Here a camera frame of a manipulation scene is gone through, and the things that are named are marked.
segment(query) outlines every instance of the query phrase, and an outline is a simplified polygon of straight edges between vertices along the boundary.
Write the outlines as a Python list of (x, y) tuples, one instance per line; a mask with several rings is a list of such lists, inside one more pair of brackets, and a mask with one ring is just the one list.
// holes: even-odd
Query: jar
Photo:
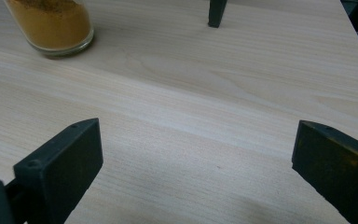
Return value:
[(82, 0), (4, 0), (32, 47), (49, 56), (84, 49), (94, 30)]

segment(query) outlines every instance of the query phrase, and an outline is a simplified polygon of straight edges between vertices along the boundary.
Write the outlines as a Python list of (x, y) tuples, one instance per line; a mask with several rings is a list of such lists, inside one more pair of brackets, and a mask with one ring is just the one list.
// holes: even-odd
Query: jar bottom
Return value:
[(46, 56), (52, 56), (52, 57), (60, 57), (60, 56), (69, 56), (71, 54), (75, 54), (78, 53), (79, 51), (85, 49), (92, 41), (92, 38), (94, 37), (94, 29), (91, 28), (89, 30), (89, 34), (87, 35), (87, 37), (80, 42), (78, 45), (69, 48), (69, 49), (43, 49), (43, 48), (39, 48), (38, 46), (34, 45), (33, 43), (29, 42), (28, 43), (37, 51), (41, 52), (42, 54), (46, 55)]

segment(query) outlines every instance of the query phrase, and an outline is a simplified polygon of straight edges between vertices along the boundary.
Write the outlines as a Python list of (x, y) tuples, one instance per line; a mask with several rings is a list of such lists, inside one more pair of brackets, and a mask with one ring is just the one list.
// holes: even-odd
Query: tabletop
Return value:
[(358, 37), (339, 0), (88, 0), (51, 59), (0, 1), (0, 179), (99, 118), (104, 164), (66, 223), (347, 223), (292, 170), (301, 119), (358, 139)]

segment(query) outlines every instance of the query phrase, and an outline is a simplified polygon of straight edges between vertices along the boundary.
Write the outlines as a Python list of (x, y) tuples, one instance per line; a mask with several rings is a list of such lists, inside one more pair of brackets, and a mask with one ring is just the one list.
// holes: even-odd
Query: wood grain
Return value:
[(346, 223), (291, 169), (300, 119), (358, 139), (358, 38), (339, 1), (89, 0), (48, 59), (0, 1), (0, 179), (98, 117), (104, 165), (67, 223)]

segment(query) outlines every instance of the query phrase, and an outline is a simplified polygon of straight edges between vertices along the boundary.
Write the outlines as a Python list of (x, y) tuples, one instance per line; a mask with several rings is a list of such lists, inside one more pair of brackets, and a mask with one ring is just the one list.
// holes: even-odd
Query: orange spice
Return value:
[(41, 49), (69, 49), (90, 33), (89, 14), (73, 0), (7, 0), (27, 39)]

